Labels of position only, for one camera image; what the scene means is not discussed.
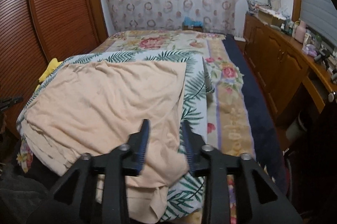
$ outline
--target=wooden desk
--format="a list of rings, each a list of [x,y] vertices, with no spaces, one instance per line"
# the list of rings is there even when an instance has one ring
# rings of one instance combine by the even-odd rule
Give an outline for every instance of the wooden desk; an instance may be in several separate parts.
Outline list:
[[[302,44],[283,34],[256,17],[246,15],[244,38],[247,45],[245,56],[258,78],[273,118],[277,123],[287,110],[299,111],[303,100],[294,100],[304,86],[320,113],[328,94],[337,92],[337,86],[330,82],[331,74],[313,57],[302,51]]]

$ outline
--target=folded blanket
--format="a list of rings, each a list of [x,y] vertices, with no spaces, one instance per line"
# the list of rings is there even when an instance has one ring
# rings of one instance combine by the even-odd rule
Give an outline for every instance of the folded blanket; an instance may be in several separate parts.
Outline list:
[[[128,177],[131,218],[156,223],[168,187],[188,170],[178,153],[186,63],[66,64],[28,106],[21,123],[29,147],[59,175],[84,152],[109,153],[142,119],[151,121],[145,166]]]
[[[27,122],[25,118],[26,110],[28,106],[39,97],[43,90],[58,76],[58,72],[63,66],[66,64],[87,64],[90,62],[102,61],[123,63],[141,60],[186,63],[185,93],[181,120],[187,119],[191,124],[193,132],[201,135],[205,142],[207,142],[208,124],[206,94],[214,92],[214,86],[210,80],[210,74],[205,67],[203,57],[197,51],[134,50],[77,55],[69,57],[56,68],[56,70],[41,84],[41,87],[33,93],[17,119],[17,130],[22,136],[20,152],[18,154],[18,164],[22,167],[23,171],[26,173],[31,168],[32,160],[36,157],[34,154],[37,153],[35,150],[38,150],[38,147],[30,149],[26,139],[26,130],[27,128],[30,128],[30,126],[25,126],[25,122]],[[185,153],[181,130],[178,152],[181,154]],[[44,162],[41,158],[39,159],[45,166],[48,166],[48,162]],[[200,209],[203,204],[203,186],[204,179],[202,177],[194,178],[190,173],[186,173],[171,185],[166,197],[167,207],[160,221],[179,218]]]

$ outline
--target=peach blanket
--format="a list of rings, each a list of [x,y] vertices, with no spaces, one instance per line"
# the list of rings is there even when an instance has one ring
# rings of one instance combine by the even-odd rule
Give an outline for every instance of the peach blanket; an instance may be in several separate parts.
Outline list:
[[[149,119],[142,175],[126,183],[130,217],[156,223],[168,187],[188,171],[177,152],[185,69],[186,63],[165,61],[65,65],[27,108],[29,147],[63,175],[82,153],[109,153]]]

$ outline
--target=cabinet knob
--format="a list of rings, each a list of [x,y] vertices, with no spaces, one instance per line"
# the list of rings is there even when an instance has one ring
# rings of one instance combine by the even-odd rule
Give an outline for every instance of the cabinet knob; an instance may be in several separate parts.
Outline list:
[[[283,56],[284,56],[284,52],[282,52],[281,57],[280,57],[281,62],[282,62],[282,60],[283,60]]]
[[[277,54],[277,59],[278,60],[280,59],[280,52],[281,52],[281,49],[278,51],[278,54]]]
[[[328,101],[331,103],[336,99],[336,92],[329,93]]]

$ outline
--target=window blinds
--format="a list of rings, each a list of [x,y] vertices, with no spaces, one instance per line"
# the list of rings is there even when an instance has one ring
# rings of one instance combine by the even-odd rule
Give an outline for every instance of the window blinds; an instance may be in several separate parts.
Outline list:
[[[337,10],[331,0],[302,0],[300,19],[337,46]]]

